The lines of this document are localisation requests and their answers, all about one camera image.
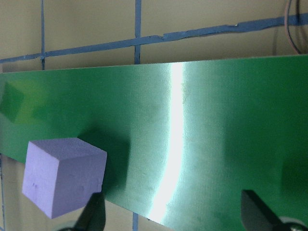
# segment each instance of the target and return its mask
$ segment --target green surface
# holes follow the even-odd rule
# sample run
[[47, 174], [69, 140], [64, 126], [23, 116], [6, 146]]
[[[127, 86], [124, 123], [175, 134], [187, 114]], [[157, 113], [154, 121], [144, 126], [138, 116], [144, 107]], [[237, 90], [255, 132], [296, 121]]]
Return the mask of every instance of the green surface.
[[243, 230], [242, 189], [308, 223], [308, 56], [0, 74], [0, 152], [79, 137], [106, 199], [178, 231]]

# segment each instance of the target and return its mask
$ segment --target wire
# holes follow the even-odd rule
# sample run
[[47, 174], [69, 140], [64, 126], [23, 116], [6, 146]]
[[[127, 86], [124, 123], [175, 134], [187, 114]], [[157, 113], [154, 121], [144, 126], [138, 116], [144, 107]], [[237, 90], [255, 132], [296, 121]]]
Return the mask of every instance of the wire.
[[287, 34], [289, 43], [292, 46], [293, 50], [297, 54], [301, 54], [302, 52], [295, 45], [295, 43], [294, 43], [294, 41], [293, 41], [293, 39], [291, 37], [290, 30], [289, 30], [289, 13], [290, 13], [290, 8], [291, 8], [291, 3], [292, 3], [292, 0], [289, 0], [288, 3], [285, 6], [285, 11], [284, 11], [284, 29], [285, 29], [285, 32]]

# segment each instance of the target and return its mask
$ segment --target background wall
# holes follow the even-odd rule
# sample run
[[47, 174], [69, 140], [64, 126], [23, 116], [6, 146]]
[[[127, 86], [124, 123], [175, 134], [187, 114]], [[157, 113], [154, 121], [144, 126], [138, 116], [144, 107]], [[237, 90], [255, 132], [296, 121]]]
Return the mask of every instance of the background wall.
[[[141, 36], [280, 17], [285, 5], [286, 0], [142, 0]], [[308, 12], [308, 1], [300, 6]], [[39, 0], [0, 0], [0, 59], [41, 52], [40, 10]], [[135, 0], [45, 0], [44, 15], [46, 51], [135, 38]], [[308, 27], [290, 29], [307, 51]], [[281, 26], [142, 45], [141, 64], [290, 54], [294, 51]], [[124, 64], [134, 64], [134, 47], [48, 57], [45, 69]], [[40, 69], [39, 58], [3, 64], [3, 72]], [[42, 216], [20, 194], [23, 171], [24, 165], [3, 158], [7, 231], [55, 230], [78, 217], [80, 211], [53, 222]], [[108, 202], [106, 208], [106, 230], [132, 229], [131, 212]], [[140, 218], [139, 230], [167, 229]]]

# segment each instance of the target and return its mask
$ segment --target blue tape line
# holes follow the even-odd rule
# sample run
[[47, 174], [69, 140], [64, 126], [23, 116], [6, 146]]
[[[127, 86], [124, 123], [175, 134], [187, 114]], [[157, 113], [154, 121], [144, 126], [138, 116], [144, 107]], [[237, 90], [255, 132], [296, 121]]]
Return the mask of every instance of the blue tape line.
[[133, 231], [138, 231], [138, 214], [133, 213]]
[[41, 62], [42, 70], [45, 70], [45, 21], [44, 21], [44, 0], [40, 2], [40, 18], [41, 18]]
[[7, 58], [7, 59], [0, 59], [0, 64], [36, 59], [36, 58], [40, 57], [40, 55], [41, 55], [40, 53], [37, 53], [37, 54], [27, 54], [27, 55], [22, 55], [22, 56], [17, 56], [17, 57], [13, 57], [13, 58]]
[[[184, 38], [186, 39], [186, 38], [193, 38], [200, 36], [210, 36], [223, 33], [243, 33], [251, 31], [259, 31], [275, 26], [282, 26], [283, 24], [284, 24], [284, 17], [261, 19], [261, 20], [243, 22], [237, 25], [213, 26], [196, 30], [171, 32], [171, 33], [166, 33], [163, 36], [153, 35], [153, 36], [132, 38], [116, 42], [108, 42], [103, 44], [84, 46], [84, 47], [69, 48], [57, 51], [48, 51], [45, 52], [45, 57], [78, 54], [78, 53], [86, 53], [93, 51], [106, 51], [106, 50], [126, 48], [131, 46], [139, 46], [139, 45], [146, 45], [146, 44], [160, 43], [160, 42], [170, 42]], [[303, 26], [307, 24], [308, 24], [308, 13], [301, 14], [300, 19], [298, 19], [297, 15], [292, 15], [289, 17], [289, 25]], [[40, 55], [41, 54], [32, 54], [32, 55], [2, 59], [0, 60], [0, 64], [6, 62], [19, 61], [19, 60], [34, 59], [39, 57]]]
[[[141, 0], [135, 1], [135, 37], [141, 37]], [[134, 64], [140, 64], [141, 46], [135, 46]]]
[[141, 0], [135, 2], [135, 37], [141, 37]]

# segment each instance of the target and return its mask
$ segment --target cube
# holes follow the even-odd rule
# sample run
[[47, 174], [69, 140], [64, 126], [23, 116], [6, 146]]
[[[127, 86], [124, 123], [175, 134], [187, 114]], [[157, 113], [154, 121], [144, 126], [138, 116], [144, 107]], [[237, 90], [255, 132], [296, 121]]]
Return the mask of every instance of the cube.
[[30, 141], [22, 192], [49, 218], [79, 209], [101, 191], [106, 159], [78, 138]]

